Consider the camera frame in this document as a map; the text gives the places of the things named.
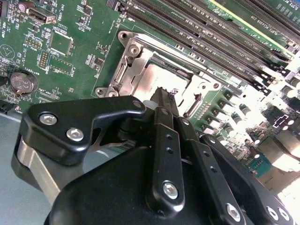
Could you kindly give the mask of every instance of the green circuit board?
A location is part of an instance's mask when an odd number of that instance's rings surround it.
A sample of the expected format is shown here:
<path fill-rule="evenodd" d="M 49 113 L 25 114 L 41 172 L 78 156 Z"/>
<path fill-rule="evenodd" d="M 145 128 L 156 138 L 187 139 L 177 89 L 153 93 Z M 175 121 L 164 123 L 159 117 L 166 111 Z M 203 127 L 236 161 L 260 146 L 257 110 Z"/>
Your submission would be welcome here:
<path fill-rule="evenodd" d="M 23 113 L 32 104 L 97 98 L 95 88 L 109 85 L 124 52 L 124 46 L 117 38 L 117 34 L 122 30 L 148 34 L 172 49 L 190 56 L 190 51 L 179 49 L 178 43 L 173 38 L 153 30 L 145 23 L 135 21 L 130 16 L 114 11 L 107 7 L 108 1 L 106 0 L 33 1 L 34 8 L 38 8 L 39 13 L 44 12 L 50 15 L 50 18 L 54 17 L 47 24 L 41 24 L 32 17 L 32 15 L 36 15 L 36 12 L 20 10 L 19 2 L 21 1 L 0 0 L 2 4 L 0 76 L 9 79 L 14 71 L 26 70 L 37 78 L 38 85 L 34 92 L 25 96 L 16 95 L 9 82 L 0 87 L 0 100 L 15 104 L 15 110 L 18 113 Z M 154 0 L 153 2 L 184 21 L 162 1 Z M 181 0 L 180 2 L 187 6 L 191 5 L 190 0 Z M 286 48 L 290 39 L 285 38 L 282 34 L 272 33 L 270 28 L 262 24 L 257 25 L 251 19 L 254 15 L 236 5 L 235 0 L 226 1 L 224 4 L 214 0 L 203 0 L 202 2 L 207 4 L 207 8 L 216 15 L 226 20 L 232 20 L 239 30 L 267 46 L 268 49 L 281 51 L 289 59 L 295 57 L 294 52 Z M 150 18 L 156 19 L 155 16 L 141 11 Z M 170 30 L 180 33 L 166 21 L 160 20 L 160 23 L 165 23 Z M 236 38 L 241 42 L 246 42 L 238 35 Z M 241 61 L 246 59 L 232 46 L 218 39 L 213 41 L 219 42 L 219 46 L 223 45 L 223 48 L 230 51 L 237 59 Z M 268 57 L 268 51 L 258 51 Z M 280 61 L 273 60 L 273 62 L 280 64 Z M 214 76 L 241 91 L 245 89 L 246 82 L 237 79 L 216 63 L 209 61 L 201 61 L 201 63 L 208 67 Z M 228 61 L 228 63 L 235 66 L 234 62 Z M 253 67 L 256 67 L 256 62 L 251 63 Z M 227 88 L 222 87 L 218 91 L 210 91 L 205 96 L 202 104 L 190 118 L 196 130 L 202 129 L 206 118 L 211 115 L 211 109 L 218 107 L 218 102 L 220 99 L 224 99 L 226 91 Z M 243 142 L 239 142 L 239 140 L 234 142 L 233 139 L 230 142 L 232 152 L 236 152 L 238 159 L 248 159 L 249 153 L 244 151 Z"/>

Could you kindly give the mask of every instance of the electronic component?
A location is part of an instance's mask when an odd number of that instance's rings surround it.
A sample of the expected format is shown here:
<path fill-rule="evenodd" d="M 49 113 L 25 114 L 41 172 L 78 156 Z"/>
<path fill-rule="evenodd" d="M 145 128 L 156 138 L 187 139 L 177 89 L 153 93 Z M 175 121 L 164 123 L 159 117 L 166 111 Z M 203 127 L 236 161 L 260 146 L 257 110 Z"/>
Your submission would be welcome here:
<path fill-rule="evenodd" d="M 218 108 L 213 108 L 212 113 L 219 121 L 224 121 L 228 118 L 228 115 Z"/>
<path fill-rule="evenodd" d="M 10 76 L 10 86 L 15 94 L 24 96 L 31 94 L 38 88 L 38 80 L 32 73 L 21 70 L 12 73 Z"/>
<path fill-rule="evenodd" d="M 217 137 L 217 140 L 223 145 L 226 146 L 228 144 L 228 141 L 225 139 L 224 136 Z"/>
<path fill-rule="evenodd" d="M 57 31 L 53 31 L 49 41 L 49 47 L 64 55 L 68 56 L 72 47 L 73 39 Z"/>
<path fill-rule="evenodd" d="M 236 95 L 230 93 L 229 91 L 227 91 L 225 94 L 224 94 L 224 97 L 230 101 L 231 103 L 235 104 L 235 105 L 238 105 L 241 103 L 241 99 L 239 97 L 237 97 Z"/>
<path fill-rule="evenodd" d="M 253 146 L 249 146 L 249 151 L 251 152 L 253 158 L 259 158 L 261 156 Z"/>
<path fill-rule="evenodd" d="M 85 22 L 85 17 L 80 17 L 80 18 L 79 18 L 79 22 L 80 22 L 80 23 L 84 23 L 84 22 Z"/>
<path fill-rule="evenodd" d="M 87 14 L 87 15 L 91 15 L 92 14 L 92 7 L 91 6 L 85 6 L 83 11 Z"/>
<path fill-rule="evenodd" d="M 214 128 L 207 124 L 202 125 L 202 131 L 203 131 L 203 133 L 208 134 L 208 135 L 212 135 L 215 132 Z"/>
<path fill-rule="evenodd" d="M 6 0 L 0 0 L 0 18 L 5 18 L 8 14 L 9 2 Z"/>
<path fill-rule="evenodd" d="M 276 106 L 273 106 L 270 110 L 270 113 L 267 115 L 267 120 L 274 128 L 281 128 L 283 130 L 287 130 L 289 126 L 294 123 L 293 119 L 284 114 Z"/>
<path fill-rule="evenodd" d="M 0 99 L 0 113 L 7 114 L 9 111 L 15 108 L 14 104 L 5 102 Z"/>
<path fill-rule="evenodd" d="M 287 100 L 287 105 L 296 112 L 300 113 L 300 99 L 293 97 Z"/>
<path fill-rule="evenodd" d="M 40 24 L 56 23 L 56 15 L 40 7 L 29 8 L 28 17 Z"/>
<path fill-rule="evenodd" d="M 32 1 L 21 1 L 18 3 L 18 9 L 25 13 L 27 9 L 35 7 L 36 4 Z"/>
<path fill-rule="evenodd" d="M 282 93 L 284 93 L 288 98 L 293 98 L 298 95 L 297 91 L 289 86 L 285 86 L 282 89 Z"/>
<path fill-rule="evenodd" d="M 246 116 L 246 117 L 251 117 L 251 115 L 253 114 L 252 113 L 252 110 L 249 109 L 248 107 L 244 107 L 242 109 L 242 113 Z"/>
<path fill-rule="evenodd" d="M 237 132 L 233 129 L 233 127 L 229 126 L 225 128 L 225 131 L 230 137 L 236 136 Z"/>
<path fill-rule="evenodd" d="M 254 144 L 259 144 L 261 141 L 258 139 L 258 137 L 255 135 L 254 132 L 249 133 L 249 137 L 253 141 Z"/>
<path fill-rule="evenodd" d="M 32 47 L 35 47 L 37 49 L 41 49 L 41 47 L 42 47 L 42 43 L 35 41 L 35 40 L 31 39 L 30 37 L 25 38 L 25 43 Z"/>
<path fill-rule="evenodd" d="M 213 118 L 213 117 L 211 117 L 211 116 L 209 116 L 209 117 L 207 118 L 207 123 L 208 123 L 210 126 L 212 126 L 213 128 L 216 128 L 216 129 L 218 129 L 218 128 L 220 127 L 220 125 L 221 125 L 221 123 L 220 123 L 217 119 L 215 119 L 215 118 Z"/>
<path fill-rule="evenodd" d="M 240 116 L 235 117 L 233 120 L 236 123 L 236 125 L 238 125 L 238 126 L 243 126 L 245 123 L 244 120 Z"/>
<path fill-rule="evenodd" d="M 103 59 L 100 59 L 100 58 L 97 58 L 97 59 L 95 60 L 95 64 L 98 65 L 98 66 L 100 66 L 100 67 L 103 65 L 103 62 L 104 62 L 104 60 L 103 60 Z"/>
<path fill-rule="evenodd" d="M 298 78 L 294 77 L 291 81 L 291 85 L 293 87 L 295 87 L 297 90 L 299 90 L 300 89 L 300 80 Z"/>
<path fill-rule="evenodd" d="M 8 78 L 5 76 L 0 76 L 0 87 L 8 82 Z"/>
<path fill-rule="evenodd" d="M 231 113 L 234 111 L 234 108 L 232 105 L 230 105 L 229 103 L 223 101 L 223 100 L 220 100 L 218 105 L 220 106 L 220 108 L 225 111 L 225 112 L 228 112 L 228 113 Z"/>

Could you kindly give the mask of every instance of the black metal arm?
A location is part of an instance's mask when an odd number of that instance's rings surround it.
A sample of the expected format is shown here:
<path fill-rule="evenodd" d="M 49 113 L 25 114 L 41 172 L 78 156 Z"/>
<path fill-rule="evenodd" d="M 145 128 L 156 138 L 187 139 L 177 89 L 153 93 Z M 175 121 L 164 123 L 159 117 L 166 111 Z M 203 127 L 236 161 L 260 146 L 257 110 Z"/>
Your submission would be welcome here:
<path fill-rule="evenodd" d="M 199 140 L 162 88 L 145 107 L 130 96 L 32 106 L 12 167 L 53 203 L 45 224 L 293 225 L 282 205 L 213 136 Z M 133 149 L 83 174 L 98 147 Z"/>

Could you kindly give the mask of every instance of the screw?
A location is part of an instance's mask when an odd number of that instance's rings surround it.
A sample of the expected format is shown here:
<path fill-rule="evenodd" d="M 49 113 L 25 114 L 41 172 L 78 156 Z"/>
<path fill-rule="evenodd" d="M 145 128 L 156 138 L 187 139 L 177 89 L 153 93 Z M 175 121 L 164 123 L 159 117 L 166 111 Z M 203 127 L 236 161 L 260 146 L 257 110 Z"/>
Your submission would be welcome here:
<path fill-rule="evenodd" d="M 111 91 L 108 93 L 108 97 L 116 97 L 116 96 L 117 96 L 117 94 L 114 91 Z"/>
<path fill-rule="evenodd" d="M 208 137 L 208 140 L 209 140 L 211 143 L 213 143 L 213 144 L 216 143 L 215 139 L 213 139 L 212 137 Z"/>
<path fill-rule="evenodd" d="M 104 92 L 103 92 L 103 90 L 101 90 L 101 88 L 96 88 L 95 93 L 98 97 L 102 97 L 104 94 Z"/>
<path fill-rule="evenodd" d="M 267 210 L 274 220 L 279 220 L 277 213 L 271 207 L 267 206 Z"/>
<path fill-rule="evenodd" d="M 138 108 L 141 108 L 141 107 L 142 107 L 142 105 L 141 105 L 141 103 L 140 103 L 139 101 L 134 100 L 134 101 L 133 101 L 133 104 L 134 104 L 136 107 L 138 107 Z"/>
<path fill-rule="evenodd" d="M 173 185 L 170 182 L 165 182 L 163 184 L 163 189 L 164 189 L 164 193 L 171 199 L 176 199 L 178 197 L 178 190 L 175 187 L 175 185 Z"/>
<path fill-rule="evenodd" d="M 72 141 L 79 142 L 84 136 L 80 129 L 72 127 L 67 131 L 67 137 Z"/>
<path fill-rule="evenodd" d="M 39 117 L 39 121 L 50 126 L 57 123 L 57 118 L 52 114 L 45 113 Z"/>
<path fill-rule="evenodd" d="M 140 49 L 138 46 L 136 45 L 131 45 L 129 47 L 129 52 L 131 53 L 132 56 L 137 56 L 140 53 Z"/>
<path fill-rule="evenodd" d="M 185 125 L 189 125 L 189 121 L 187 119 L 182 119 L 182 122 L 185 124 Z"/>
<path fill-rule="evenodd" d="M 278 211 L 286 221 L 290 221 L 289 215 L 282 208 L 278 208 Z"/>
<path fill-rule="evenodd" d="M 226 205 L 226 209 L 228 214 L 236 221 L 239 222 L 240 221 L 240 214 L 238 212 L 238 210 L 231 204 L 227 204 Z"/>

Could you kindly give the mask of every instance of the black bracket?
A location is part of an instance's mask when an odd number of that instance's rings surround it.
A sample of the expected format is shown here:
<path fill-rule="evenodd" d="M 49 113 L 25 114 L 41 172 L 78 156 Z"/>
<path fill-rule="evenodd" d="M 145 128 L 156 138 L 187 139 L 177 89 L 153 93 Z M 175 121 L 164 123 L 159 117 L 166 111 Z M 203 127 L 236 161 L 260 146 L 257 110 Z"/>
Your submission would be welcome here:
<path fill-rule="evenodd" d="M 200 142 L 210 147 L 235 199 L 254 224 L 293 224 L 284 205 L 219 141 L 211 135 L 205 135 Z"/>
<path fill-rule="evenodd" d="M 27 145 L 62 165 L 82 162 L 91 146 L 92 132 L 106 129 L 116 120 L 141 117 L 146 107 L 135 97 L 110 97 L 33 105 L 24 115 L 20 135 Z M 43 114 L 55 116 L 51 126 L 40 121 Z M 82 132 L 83 139 L 73 141 L 67 137 L 69 129 Z"/>

